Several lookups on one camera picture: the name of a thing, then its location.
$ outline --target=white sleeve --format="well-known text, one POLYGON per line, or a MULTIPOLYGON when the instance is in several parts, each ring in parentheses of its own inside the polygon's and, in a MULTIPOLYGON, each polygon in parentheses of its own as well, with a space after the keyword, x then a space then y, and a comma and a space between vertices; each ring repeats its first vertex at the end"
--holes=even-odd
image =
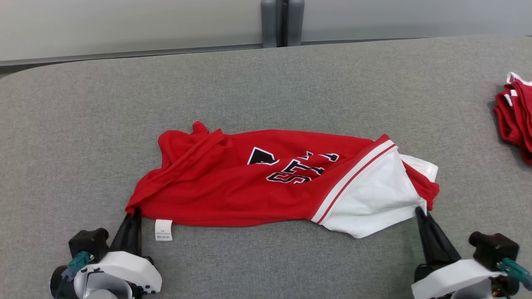
POLYGON ((401 160, 403 160, 403 162, 410 165, 412 168, 416 169, 420 174, 427 177, 429 181, 434 182, 436 180, 436 175, 438 174, 438 166, 416 157, 401 154, 399 156, 401 157, 401 160))

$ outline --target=teal connector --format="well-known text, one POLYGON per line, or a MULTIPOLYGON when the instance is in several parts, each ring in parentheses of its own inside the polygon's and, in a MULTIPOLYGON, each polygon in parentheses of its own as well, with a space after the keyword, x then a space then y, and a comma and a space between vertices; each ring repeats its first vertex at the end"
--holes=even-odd
POLYGON ((527 269, 509 258, 504 258, 501 263, 501 270, 520 281, 525 289, 532 291, 532 276, 530 276, 530 272, 527 269))
POLYGON ((68 264, 67 268, 63 271, 61 276, 69 283, 71 282, 79 270, 88 265, 90 262, 90 254, 86 251, 78 253, 72 261, 68 264))

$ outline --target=gray fabric surface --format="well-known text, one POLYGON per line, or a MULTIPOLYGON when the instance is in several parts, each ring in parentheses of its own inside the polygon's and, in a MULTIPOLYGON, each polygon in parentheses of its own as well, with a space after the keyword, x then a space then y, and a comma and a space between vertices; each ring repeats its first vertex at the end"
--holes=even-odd
MULTIPOLYGON (((506 73, 532 80, 532 39, 478 36, 183 54, 49 65, 0 80, 2 297, 46 298, 81 229, 114 236, 157 137, 196 120, 225 132, 281 128, 377 138, 439 166, 434 218, 464 258, 500 232, 532 269, 532 168, 498 138, 506 73)), ((411 298, 423 261, 409 220, 356 240, 306 221, 173 226, 144 254, 150 298, 411 298)))

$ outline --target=red garment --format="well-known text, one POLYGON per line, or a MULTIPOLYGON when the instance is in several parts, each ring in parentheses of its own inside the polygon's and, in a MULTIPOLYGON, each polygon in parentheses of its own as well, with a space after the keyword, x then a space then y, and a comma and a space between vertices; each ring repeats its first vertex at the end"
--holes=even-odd
POLYGON ((126 211, 139 206, 145 217, 182 225, 308 219, 363 237, 412 217, 416 206, 431 209, 439 192, 401 161, 386 135, 376 141, 285 130, 227 135, 196 122, 192 134, 163 133, 159 146, 161 168, 139 181, 126 211))
POLYGON ((532 82, 509 73, 505 91, 500 92, 494 108, 501 138, 519 146, 521 157, 532 164, 532 82))

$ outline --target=care label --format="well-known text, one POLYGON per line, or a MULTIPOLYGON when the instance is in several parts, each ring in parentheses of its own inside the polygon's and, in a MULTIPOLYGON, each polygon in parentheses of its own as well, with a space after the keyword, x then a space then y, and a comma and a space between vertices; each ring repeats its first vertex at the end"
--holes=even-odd
POLYGON ((155 221, 155 240, 172 241, 172 220, 157 219, 155 221))

